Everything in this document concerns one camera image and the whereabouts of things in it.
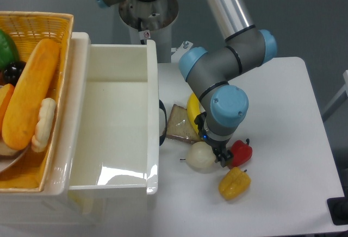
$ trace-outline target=green vegetable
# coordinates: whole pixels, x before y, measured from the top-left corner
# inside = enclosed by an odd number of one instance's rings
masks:
[[[0,70],[19,59],[20,56],[13,39],[0,29]]]

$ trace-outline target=plate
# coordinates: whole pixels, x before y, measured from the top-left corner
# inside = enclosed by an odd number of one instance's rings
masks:
[[[28,149],[29,146],[27,146],[20,153],[15,154],[12,157],[0,157],[0,173],[13,166],[16,162],[18,162],[24,156]]]

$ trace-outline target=wicker basket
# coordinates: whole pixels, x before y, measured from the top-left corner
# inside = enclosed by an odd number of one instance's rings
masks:
[[[27,61],[42,39],[53,39],[60,46],[59,63],[47,93],[47,97],[57,103],[47,149],[39,154],[28,150],[17,163],[0,173],[0,192],[40,192],[44,189],[62,115],[72,26],[70,14],[0,11],[0,29],[16,43],[20,60]]]

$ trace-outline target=red bell pepper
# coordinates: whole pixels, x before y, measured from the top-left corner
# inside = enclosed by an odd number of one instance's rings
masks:
[[[228,165],[228,168],[232,169],[233,167],[240,166],[247,162],[252,156],[252,147],[249,146],[249,138],[244,143],[241,140],[236,141],[232,147],[231,152],[233,153],[233,160]]]

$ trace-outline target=gray wall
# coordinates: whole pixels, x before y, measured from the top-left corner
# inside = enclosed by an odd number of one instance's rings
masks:
[[[214,51],[222,36],[206,0],[178,0],[179,18],[173,46],[189,40]],[[305,60],[318,106],[322,109],[343,85],[348,69],[348,0],[245,0],[255,24],[272,31],[280,57]],[[94,0],[0,0],[0,10],[72,13],[74,30],[87,32],[92,43],[129,43],[117,8],[100,9]],[[331,147],[348,166],[348,103],[325,124]]]

